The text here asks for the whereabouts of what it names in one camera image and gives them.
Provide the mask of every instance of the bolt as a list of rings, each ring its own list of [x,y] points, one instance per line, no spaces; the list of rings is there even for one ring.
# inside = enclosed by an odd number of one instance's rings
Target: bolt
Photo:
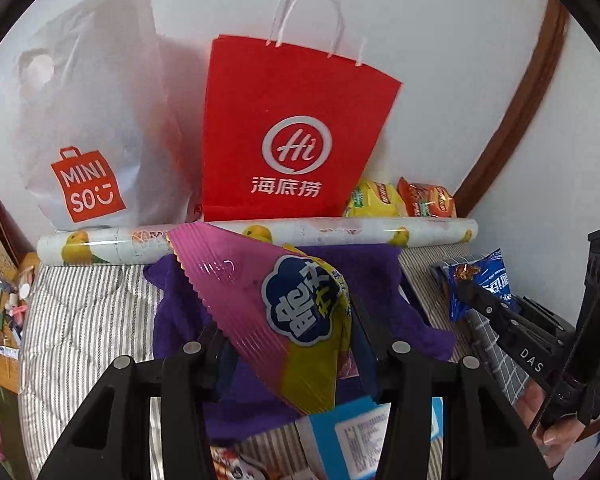
[[[113,365],[118,370],[122,370],[122,368],[126,368],[131,364],[131,357],[128,355],[119,355],[115,359],[113,359]]]
[[[411,351],[411,345],[404,341],[396,341],[391,348],[393,348],[394,352],[397,354],[408,354]]]
[[[480,361],[476,359],[472,355],[467,355],[462,359],[462,364],[471,370],[475,370],[476,368],[480,368]]]
[[[189,341],[182,348],[185,354],[197,354],[202,350],[202,345],[197,341]]]

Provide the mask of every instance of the rolled tablecloth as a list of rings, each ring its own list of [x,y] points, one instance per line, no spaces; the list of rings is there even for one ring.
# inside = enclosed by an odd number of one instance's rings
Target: rolled tablecloth
[[[423,247],[469,242],[478,233],[471,218],[285,218],[210,222],[276,245],[326,246],[391,243]],[[173,225],[107,228],[58,233],[38,241],[38,257],[49,266],[145,265],[173,253]]]

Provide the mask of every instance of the purple towel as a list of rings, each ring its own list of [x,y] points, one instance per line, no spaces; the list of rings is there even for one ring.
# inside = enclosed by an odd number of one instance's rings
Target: purple towel
[[[398,293],[402,271],[399,248],[387,244],[302,248],[338,269],[369,315],[389,326],[394,337],[441,360],[451,357],[456,336],[427,326],[417,311]],[[164,291],[154,320],[154,357],[174,355],[187,341],[196,340],[210,316],[189,284],[175,256],[165,256],[144,268],[147,281]],[[339,380],[336,402],[364,396],[360,380]],[[251,435],[278,428],[299,418],[299,413],[274,396],[241,359],[233,381],[217,404],[204,408],[209,439],[227,446]]]

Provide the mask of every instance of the wooden table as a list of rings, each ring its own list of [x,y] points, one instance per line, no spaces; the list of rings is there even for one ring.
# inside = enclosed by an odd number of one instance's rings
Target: wooden table
[[[38,255],[36,253],[28,253],[22,263],[20,264],[20,268],[18,271],[26,269],[29,266],[35,266],[36,272],[38,272],[38,266],[40,264],[40,260],[38,259]],[[3,292],[0,295],[0,309],[4,308],[8,300],[8,294]],[[5,346],[10,346],[12,348],[18,348],[18,345],[13,339],[13,335],[11,335],[11,330],[7,327],[4,330],[6,334],[6,342],[2,340],[2,332],[0,332],[0,345],[4,344]],[[3,355],[0,355],[0,386],[6,388],[7,390],[12,391],[13,393],[18,393],[18,368],[19,362],[15,359],[7,358]]]

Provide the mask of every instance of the pink and yellow candy wrapper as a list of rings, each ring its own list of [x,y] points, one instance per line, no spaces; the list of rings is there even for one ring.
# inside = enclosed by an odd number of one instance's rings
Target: pink and yellow candy wrapper
[[[168,237],[218,327],[269,389],[301,413],[332,410],[349,355],[349,291],[337,270],[203,222]]]

